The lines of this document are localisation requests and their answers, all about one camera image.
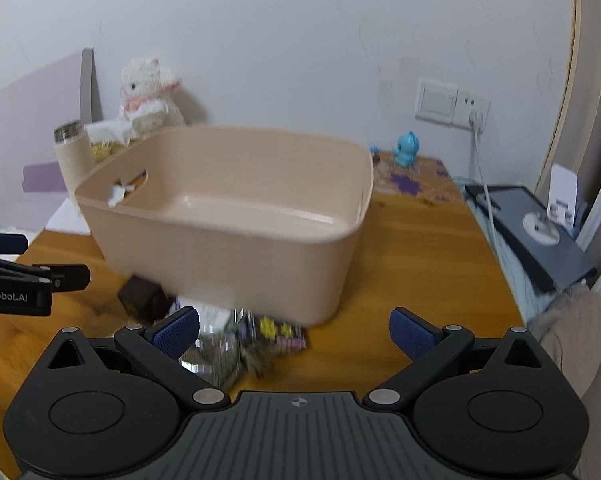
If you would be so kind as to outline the cream thermos bottle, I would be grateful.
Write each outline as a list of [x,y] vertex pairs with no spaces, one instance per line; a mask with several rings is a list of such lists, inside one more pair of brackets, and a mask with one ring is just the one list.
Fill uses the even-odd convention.
[[95,167],[90,139],[80,120],[54,130],[54,152],[68,197],[75,200],[77,185]]

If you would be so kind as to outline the white wall switch socket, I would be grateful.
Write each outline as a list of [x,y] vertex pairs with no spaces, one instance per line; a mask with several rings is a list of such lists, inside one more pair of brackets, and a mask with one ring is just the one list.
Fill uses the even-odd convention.
[[486,125],[490,101],[455,84],[419,78],[415,117],[425,122],[464,130]]

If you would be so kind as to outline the white wooden shelf frame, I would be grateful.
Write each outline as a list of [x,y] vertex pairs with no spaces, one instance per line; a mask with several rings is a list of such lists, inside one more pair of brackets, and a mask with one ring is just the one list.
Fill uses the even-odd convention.
[[566,89],[535,194],[549,199],[550,170],[577,174],[581,216],[577,242],[597,261],[591,288],[601,296],[601,0],[573,0]]

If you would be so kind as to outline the white plush lamb toy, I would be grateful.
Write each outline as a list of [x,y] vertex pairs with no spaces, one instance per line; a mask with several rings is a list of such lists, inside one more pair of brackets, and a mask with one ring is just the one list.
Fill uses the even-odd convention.
[[132,139],[186,123],[174,101],[180,84],[174,71],[157,58],[133,58],[122,69],[119,118],[128,122]]

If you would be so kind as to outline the yellow tissue box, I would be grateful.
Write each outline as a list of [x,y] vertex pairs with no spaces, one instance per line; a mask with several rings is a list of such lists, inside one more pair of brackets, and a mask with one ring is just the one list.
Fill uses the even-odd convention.
[[[130,122],[125,120],[103,120],[84,126],[91,143],[92,154],[97,164],[104,162],[119,151],[126,150],[137,139],[134,137]],[[110,208],[122,203],[145,182],[146,171],[142,170],[137,176],[127,181],[118,179],[108,195]]]

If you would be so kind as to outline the white paper sheet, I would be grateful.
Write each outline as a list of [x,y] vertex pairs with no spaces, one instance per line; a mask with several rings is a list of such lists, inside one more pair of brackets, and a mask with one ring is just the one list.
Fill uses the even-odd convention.
[[84,236],[91,234],[87,221],[84,220],[79,208],[70,198],[66,198],[58,210],[52,214],[46,222],[46,230]]

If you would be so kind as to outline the purple star patterned cube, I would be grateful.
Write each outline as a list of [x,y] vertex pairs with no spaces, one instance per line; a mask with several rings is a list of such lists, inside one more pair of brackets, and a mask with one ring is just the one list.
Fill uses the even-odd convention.
[[302,327],[247,313],[238,324],[238,340],[250,353],[286,356],[308,347]]

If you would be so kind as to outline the grey laptop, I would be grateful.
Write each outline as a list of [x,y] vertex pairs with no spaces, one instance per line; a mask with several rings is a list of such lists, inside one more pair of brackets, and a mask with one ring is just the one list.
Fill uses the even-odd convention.
[[577,191],[576,178],[557,179],[550,185],[549,206],[543,207],[523,186],[467,188],[474,203],[493,214],[495,228],[540,292],[561,292],[595,273],[591,258],[569,232]]

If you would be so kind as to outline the dark brown small box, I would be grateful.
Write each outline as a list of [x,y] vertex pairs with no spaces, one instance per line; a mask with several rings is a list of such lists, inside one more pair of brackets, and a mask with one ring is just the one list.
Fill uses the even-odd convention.
[[129,318],[145,325],[162,320],[174,303],[174,296],[167,294],[162,286],[137,275],[122,285],[117,298]]

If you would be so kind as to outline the white flat box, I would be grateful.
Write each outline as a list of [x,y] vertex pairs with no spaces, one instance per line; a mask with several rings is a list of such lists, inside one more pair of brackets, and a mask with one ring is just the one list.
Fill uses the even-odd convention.
[[228,324],[231,311],[213,306],[212,304],[203,304],[202,302],[190,298],[178,296],[169,309],[170,314],[174,314],[183,307],[192,307],[198,314],[201,334],[221,333]]

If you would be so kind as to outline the beige crumpled cloth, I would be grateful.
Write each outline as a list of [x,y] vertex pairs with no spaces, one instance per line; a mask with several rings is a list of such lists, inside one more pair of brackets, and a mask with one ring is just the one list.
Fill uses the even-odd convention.
[[601,365],[601,296],[586,284],[573,285],[528,328],[582,398]]

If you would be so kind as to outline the green dried herb bag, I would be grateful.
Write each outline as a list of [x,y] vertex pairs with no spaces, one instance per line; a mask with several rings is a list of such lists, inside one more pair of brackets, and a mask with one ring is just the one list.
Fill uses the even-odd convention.
[[230,314],[221,332],[202,333],[179,358],[179,364],[209,384],[229,392],[245,375],[260,378],[271,368],[261,353],[252,312]]

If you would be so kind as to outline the beige plastic storage bin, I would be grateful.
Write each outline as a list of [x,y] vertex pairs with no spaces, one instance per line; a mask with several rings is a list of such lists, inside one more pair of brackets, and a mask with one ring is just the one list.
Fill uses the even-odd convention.
[[373,185],[371,153],[355,142],[196,126],[110,156],[75,197],[114,272],[314,326],[338,309]]

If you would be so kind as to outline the blue bird figurine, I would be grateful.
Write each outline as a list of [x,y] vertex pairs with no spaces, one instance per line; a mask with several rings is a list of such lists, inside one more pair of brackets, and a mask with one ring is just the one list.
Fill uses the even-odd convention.
[[412,167],[419,153],[419,138],[413,131],[403,134],[393,148],[393,160],[400,167]]

